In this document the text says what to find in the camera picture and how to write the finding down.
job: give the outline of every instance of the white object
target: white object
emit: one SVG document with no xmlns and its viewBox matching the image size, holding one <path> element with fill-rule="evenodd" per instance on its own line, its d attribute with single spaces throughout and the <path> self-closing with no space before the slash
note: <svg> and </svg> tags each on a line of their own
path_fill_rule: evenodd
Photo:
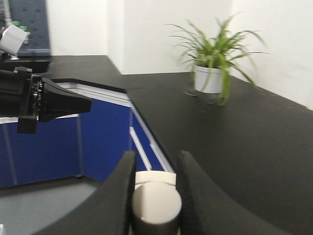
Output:
<svg viewBox="0 0 313 235">
<path fill-rule="evenodd" d="M 208 94 L 218 94 L 222 92 L 222 84 L 220 69 L 196 66 L 195 90 Z"/>
<path fill-rule="evenodd" d="M 5 235 L 5 229 L 3 224 L 0 224 L 0 235 Z"/>
<path fill-rule="evenodd" d="M 140 186 L 148 182 L 163 182 L 175 187 L 176 174 L 158 170 L 136 172 L 135 186 Z"/>
<path fill-rule="evenodd" d="M 27 33 L 15 25 L 6 26 L 1 35 L 0 49 L 10 55 L 17 55 Z"/>
<path fill-rule="evenodd" d="M 175 188 L 176 174 L 164 171 L 136 172 L 133 195 L 135 235 L 176 235 L 181 198 Z"/>
</svg>

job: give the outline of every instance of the white cabinet trim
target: white cabinet trim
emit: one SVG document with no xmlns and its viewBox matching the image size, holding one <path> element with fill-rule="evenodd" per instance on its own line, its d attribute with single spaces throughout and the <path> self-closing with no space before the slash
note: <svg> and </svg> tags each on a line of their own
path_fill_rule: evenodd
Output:
<svg viewBox="0 0 313 235">
<path fill-rule="evenodd" d="M 174 170 L 172 169 L 171 165 L 165 158 L 164 154 L 162 153 L 160 147 L 158 146 L 157 142 L 155 141 L 153 135 L 151 134 L 149 128 L 146 126 L 145 122 L 142 120 L 140 114 L 136 110 L 136 108 L 132 105 L 131 106 L 132 112 L 136 116 L 137 120 L 139 121 L 140 126 L 142 127 L 143 131 L 148 137 L 148 140 L 150 142 L 150 147 L 152 148 L 154 154 L 156 155 L 156 158 L 160 162 L 162 168 L 164 171 L 174 173 Z"/>
<path fill-rule="evenodd" d="M 99 99 L 113 104 L 118 104 L 126 107 L 131 106 L 128 96 L 124 93 L 110 91 L 102 88 L 91 87 L 76 83 L 59 83 L 59 86 L 69 89 L 78 94 L 88 96 L 90 98 Z"/>
<path fill-rule="evenodd" d="M 143 149 L 143 147 L 142 147 L 142 145 L 140 143 L 140 140 L 139 140 L 139 138 L 138 138 L 138 136 L 136 134 L 136 131 L 134 130 L 133 127 L 129 128 L 129 133 L 131 134 L 131 137 L 132 137 L 132 139 L 133 139 L 133 141 L 134 141 L 134 143 L 136 145 L 136 148 L 137 148 L 137 150 L 139 152 L 139 155 L 140 155 L 140 157 L 141 157 L 141 159 L 142 159 L 146 169 L 147 170 L 152 170 L 152 166 L 151 166 L 151 164 L 149 162 L 149 159 L 148 159 L 148 157 L 147 157 L 147 155 L 146 155 L 146 153 L 145 153 L 145 151 L 144 151 L 144 149 Z"/>
</svg>

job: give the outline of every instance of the white cylinder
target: white cylinder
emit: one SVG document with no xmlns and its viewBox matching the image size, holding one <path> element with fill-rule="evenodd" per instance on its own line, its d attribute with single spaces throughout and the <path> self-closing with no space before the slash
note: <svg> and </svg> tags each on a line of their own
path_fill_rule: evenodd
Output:
<svg viewBox="0 0 313 235">
<path fill-rule="evenodd" d="M 181 198 L 174 186 L 148 182 L 133 195 L 135 235 L 176 235 L 179 228 Z"/>
<path fill-rule="evenodd" d="M 220 69 L 196 66 L 195 90 L 208 94 L 218 94 L 222 92 L 222 84 L 223 81 L 220 76 Z"/>
</svg>

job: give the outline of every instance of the spider plant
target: spider plant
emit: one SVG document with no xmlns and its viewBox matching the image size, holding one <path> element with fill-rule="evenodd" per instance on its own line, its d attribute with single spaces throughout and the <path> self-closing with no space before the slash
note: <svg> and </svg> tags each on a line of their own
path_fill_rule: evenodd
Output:
<svg viewBox="0 0 313 235">
<path fill-rule="evenodd" d="M 184 35 L 172 35 L 171 37 L 178 37 L 180 39 L 180 43 L 177 46 L 186 48 L 186 50 L 181 54 L 179 61 L 181 62 L 185 56 L 189 57 L 189 59 L 183 62 L 183 64 L 189 63 L 191 65 L 192 74 L 194 74 L 196 66 L 210 69 L 220 69 L 220 76 L 223 85 L 222 92 L 219 94 L 218 98 L 219 105 L 224 105 L 229 98 L 231 82 L 230 68 L 234 68 L 239 71 L 248 80 L 248 82 L 256 87 L 255 82 L 240 68 L 238 63 L 236 63 L 236 60 L 247 57 L 255 67 L 251 55 L 261 52 L 249 52 L 243 44 L 243 40 L 247 38 L 248 35 L 252 35 L 265 45 L 265 42 L 259 36 L 257 31 L 244 30 L 231 34 L 230 31 L 227 30 L 227 27 L 233 17 L 234 16 L 229 17 L 222 23 L 216 19 L 220 31 L 218 35 L 213 38 L 207 38 L 205 33 L 197 28 L 190 20 L 187 20 L 187 23 L 191 27 L 191 30 L 187 30 L 186 28 L 176 24 L 170 24 L 178 28 L 176 32 L 182 32 Z M 208 73 L 204 88 L 208 84 L 209 77 L 210 72 Z"/>
</svg>

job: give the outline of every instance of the blue cabinet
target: blue cabinet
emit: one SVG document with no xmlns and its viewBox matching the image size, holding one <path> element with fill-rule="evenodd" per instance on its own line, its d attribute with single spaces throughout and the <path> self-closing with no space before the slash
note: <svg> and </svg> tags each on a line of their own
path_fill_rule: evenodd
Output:
<svg viewBox="0 0 313 235">
<path fill-rule="evenodd" d="M 130 149 L 130 108 L 98 99 L 81 114 L 83 174 L 104 181 Z"/>
<path fill-rule="evenodd" d="M 17 123 L 4 125 L 18 184 L 81 174 L 76 117 L 39 122 L 35 135 L 18 134 Z"/>
<path fill-rule="evenodd" d="M 4 137 L 3 126 L 0 126 L 0 188 L 14 185 L 12 165 Z"/>
<path fill-rule="evenodd" d="M 144 131 L 142 125 L 140 124 L 138 118 L 134 113 L 132 113 L 132 123 L 131 123 L 131 132 L 134 131 L 135 135 L 137 136 L 141 147 L 136 146 L 135 144 L 132 145 L 133 150 L 137 151 L 138 156 L 140 156 L 144 162 L 145 159 L 148 159 L 150 164 L 150 169 L 147 168 L 148 164 L 145 164 L 144 170 L 164 170 L 160 161 L 158 160 L 156 154 L 154 153 L 153 149 L 151 148 L 151 141 L 148 138 L 147 133 Z M 142 166 L 138 165 L 138 170 L 142 170 Z"/>
</svg>

